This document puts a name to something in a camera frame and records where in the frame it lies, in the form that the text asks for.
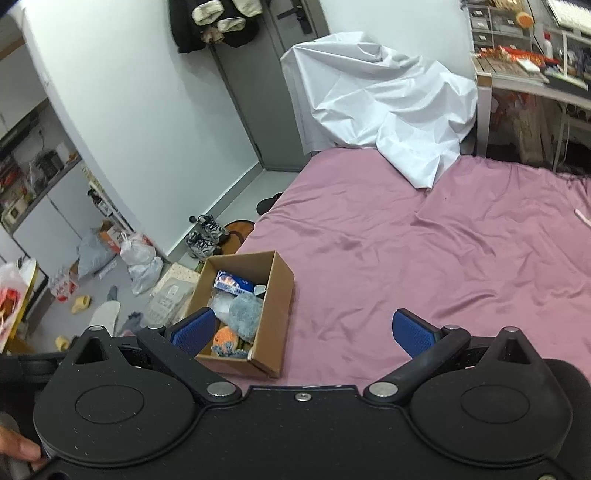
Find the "hanging clothes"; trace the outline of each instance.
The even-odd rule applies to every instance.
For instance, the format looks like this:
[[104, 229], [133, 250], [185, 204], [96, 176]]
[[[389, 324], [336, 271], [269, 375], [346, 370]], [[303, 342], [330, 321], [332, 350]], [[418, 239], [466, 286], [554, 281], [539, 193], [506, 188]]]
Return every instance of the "hanging clothes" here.
[[203, 50], [207, 46], [201, 40], [201, 34], [189, 14], [186, 0], [168, 0], [168, 12], [170, 14], [170, 30], [179, 53]]
[[237, 48], [255, 39], [260, 0], [168, 0], [170, 25], [179, 53], [202, 50], [207, 44]]

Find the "human hand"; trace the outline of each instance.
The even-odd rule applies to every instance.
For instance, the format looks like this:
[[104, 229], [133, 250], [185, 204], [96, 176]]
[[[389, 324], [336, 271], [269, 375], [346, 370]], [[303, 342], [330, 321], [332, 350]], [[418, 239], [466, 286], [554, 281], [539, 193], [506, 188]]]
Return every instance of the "human hand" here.
[[33, 469], [44, 463], [38, 444], [4, 427], [0, 427], [0, 453], [16, 460], [30, 462]]

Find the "door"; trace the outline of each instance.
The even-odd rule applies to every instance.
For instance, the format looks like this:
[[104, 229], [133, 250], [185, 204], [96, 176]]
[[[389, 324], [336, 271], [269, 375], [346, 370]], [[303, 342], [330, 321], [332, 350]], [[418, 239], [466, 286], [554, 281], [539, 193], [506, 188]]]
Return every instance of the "door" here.
[[70, 268], [78, 258], [80, 237], [47, 197], [27, 215], [14, 238], [49, 277], [61, 267]]
[[300, 171], [309, 155], [302, 151], [280, 57], [328, 28], [317, 0], [263, 3], [256, 39], [240, 48], [216, 45], [213, 54], [263, 167]]
[[0, 61], [0, 85], [0, 113], [7, 130], [47, 98], [26, 45]]
[[90, 229], [100, 228], [100, 224], [105, 218], [86, 194], [90, 187], [88, 179], [82, 171], [83, 167], [84, 162], [80, 162], [66, 173], [47, 194], [53, 205], [80, 238], [84, 238]]

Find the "cardboard box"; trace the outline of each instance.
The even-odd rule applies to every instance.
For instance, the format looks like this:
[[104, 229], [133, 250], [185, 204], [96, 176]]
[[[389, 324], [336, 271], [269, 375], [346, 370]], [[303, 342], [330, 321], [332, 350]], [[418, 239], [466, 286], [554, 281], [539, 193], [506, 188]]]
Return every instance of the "cardboard box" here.
[[195, 287], [189, 314], [207, 306], [219, 270], [238, 275], [254, 284], [267, 285], [261, 322], [248, 359], [212, 356], [212, 342], [195, 359], [221, 374], [279, 378], [287, 339], [294, 274], [277, 252], [210, 257]]
[[123, 243], [122, 229], [119, 225], [110, 220], [103, 220], [100, 226], [99, 235], [101, 239], [109, 245], [109, 248], [116, 254], [121, 253], [121, 243]]

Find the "metal screw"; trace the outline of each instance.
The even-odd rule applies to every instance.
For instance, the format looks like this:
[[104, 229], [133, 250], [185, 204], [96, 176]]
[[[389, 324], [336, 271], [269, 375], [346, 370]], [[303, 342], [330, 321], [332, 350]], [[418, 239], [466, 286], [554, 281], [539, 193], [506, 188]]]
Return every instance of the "metal screw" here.
[[312, 400], [312, 395], [310, 395], [309, 393], [296, 393], [295, 399], [297, 401], [310, 401]]
[[236, 385], [230, 382], [215, 382], [207, 387], [207, 393], [212, 397], [229, 397], [236, 391]]
[[369, 386], [369, 392], [376, 397], [393, 397], [398, 393], [398, 387], [390, 382], [376, 382]]

